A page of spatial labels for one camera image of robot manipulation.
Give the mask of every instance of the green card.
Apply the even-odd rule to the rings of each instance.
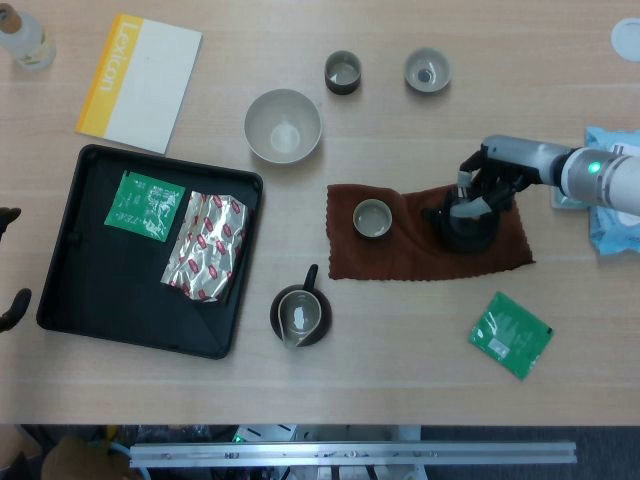
[[[164,242],[184,187],[125,171],[105,225]]]
[[[551,327],[498,292],[471,330],[469,341],[524,380],[551,337]]]

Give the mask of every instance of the blue package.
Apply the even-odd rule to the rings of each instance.
[[[640,156],[640,130],[608,132],[600,127],[587,127],[585,146]],[[589,208],[589,236],[601,255],[633,250],[640,252],[640,217],[605,207]]]

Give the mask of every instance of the black tray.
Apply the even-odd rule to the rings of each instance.
[[[122,173],[185,187],[166,242],[104,225]],[[160,283],[189,192],[233,195],[253,213],[226,303],[194,302]],[[82,149],[38,307],[46,329],[224,357],[251,260],[262,179],[255,173],[88,145]]]

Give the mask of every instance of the book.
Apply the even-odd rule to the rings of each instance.
[[[164,154],[202,33],[116,16],[76,131]]]

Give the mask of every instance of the red and silver wrapper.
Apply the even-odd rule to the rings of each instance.
[[[249,209],[231,195],[191,192],[162,283],[192,300],[224,298],[239,265]]]

